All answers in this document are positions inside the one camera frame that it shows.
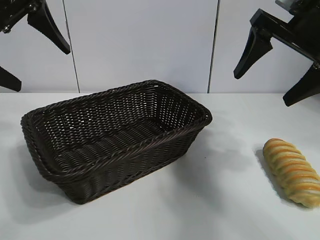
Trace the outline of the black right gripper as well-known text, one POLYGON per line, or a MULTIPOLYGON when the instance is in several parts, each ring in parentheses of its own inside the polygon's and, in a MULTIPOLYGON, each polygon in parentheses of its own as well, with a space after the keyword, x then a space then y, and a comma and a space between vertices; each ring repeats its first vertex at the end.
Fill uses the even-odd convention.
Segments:
MULTIPOLYGON (((287 11, 292 15, 285 22, 259 8, 250 19, 251 28, 242 56, 233 70, 240 79, 249 69, 273 49, 271 38, 297 51, 320 66, 320 2, 290 0, 287 11)), ((305 75, 283 96, 290 107, 320 93, 320 69, 311 66, 305 75)))

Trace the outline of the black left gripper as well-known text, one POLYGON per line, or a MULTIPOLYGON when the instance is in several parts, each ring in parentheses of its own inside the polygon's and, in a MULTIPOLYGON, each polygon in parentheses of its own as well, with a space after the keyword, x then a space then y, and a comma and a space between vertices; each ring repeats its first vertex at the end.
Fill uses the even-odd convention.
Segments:
MULTIPOLYGON (((9 33, 25 15, 28 15, 27 23, 30 26, 51 40, 63 53, 71 53, 71 47, 58 29, 46 0, 1 0, 0 31, 9 33)), ((19 92, 22 82, 0 67, 0 86, 19 92)))

